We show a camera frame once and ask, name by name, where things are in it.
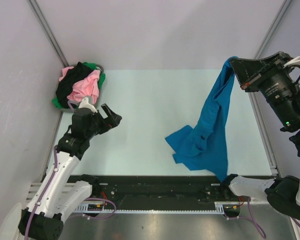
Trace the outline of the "blue t shirt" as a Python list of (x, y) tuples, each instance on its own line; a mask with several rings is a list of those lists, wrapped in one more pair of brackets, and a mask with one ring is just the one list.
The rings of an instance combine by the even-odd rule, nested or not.
[(228, 173), (226, 124), (229, 114), (235, 72), (228, 58), (210, 90), (195, 127), (185, 125), (165, 137), (173, 149), (175, 163), (190, 171), (207, 170), (223, 182)]

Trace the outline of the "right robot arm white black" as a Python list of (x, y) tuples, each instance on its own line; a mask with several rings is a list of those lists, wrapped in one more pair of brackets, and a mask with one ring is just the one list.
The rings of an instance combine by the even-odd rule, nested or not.
[[(300, 55), (279, 51), (262, 59), (232, 58), (229, 63), (240, 88), (260, 92), (282, 124), (281, 132), (288, 134), (277, 149), (300, 165)], [(263, 199), (279, 213), (300, 221), (300, 177), (266, 180), (232, 175), (220, 190), (227, 201), (238, 195)]]

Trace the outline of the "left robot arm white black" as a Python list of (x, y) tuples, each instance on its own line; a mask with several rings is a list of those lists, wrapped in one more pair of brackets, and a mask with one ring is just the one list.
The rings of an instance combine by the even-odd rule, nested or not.
[(93, 176), (85, 175), (65, 195), (63, 189), (74, 169), (90, 147), (90, 141), (117, 127), (122, 116), (107, 104), (106, 114), (92, 104), (81, 102), (71, 117), (71, 124), (53, 149), (54, 161), (38, 191), (21, 212), (19, 232), (26, 240), (57, 240), (72, 212), (86, 199), (95, 200), (101, 188)]

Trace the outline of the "black t shirt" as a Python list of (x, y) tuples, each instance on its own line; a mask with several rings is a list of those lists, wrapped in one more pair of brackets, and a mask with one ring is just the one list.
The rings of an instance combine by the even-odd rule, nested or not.
[(62, 108), (68, 109), (68, 96), (73, 91), (73, 85), (92, 73), (92, 69), (85, 64), (78, 62), (74, 68), (68, 69), (56, 89), (56, 98)]

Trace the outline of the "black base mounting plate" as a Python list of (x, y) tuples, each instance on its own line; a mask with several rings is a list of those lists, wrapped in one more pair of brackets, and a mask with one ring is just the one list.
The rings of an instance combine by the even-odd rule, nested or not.
[(88, 181), (92, 184), (93, 198), (105, 196), (116, 207), (122, 204), (147, 205), (154, 203), (215, 203), (240, 205), (240, 197), (266, 201), (265, 189), (270, 187), (271, 178), (257, 179), (249, 176), (243, 186), (221, 183), (214, 176), (97, 176), (71, 175), (66, 183)]

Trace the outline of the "aluminium frame rail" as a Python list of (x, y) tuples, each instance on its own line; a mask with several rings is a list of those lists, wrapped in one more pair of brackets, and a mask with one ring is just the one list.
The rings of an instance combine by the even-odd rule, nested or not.
[[(74, 185), (75, 185), (74, 183), (66, 183), (58, 198), (60, 199), (63, 196), (65, 196), (66, 193), (68, 193)], [(28, 191), (28, 195), (25, 200), (26, 203), (29, 203), (35, 197), (40, 186), (41, 186), (41, 183), (32, 183), (31, 184), (30, 189)]]

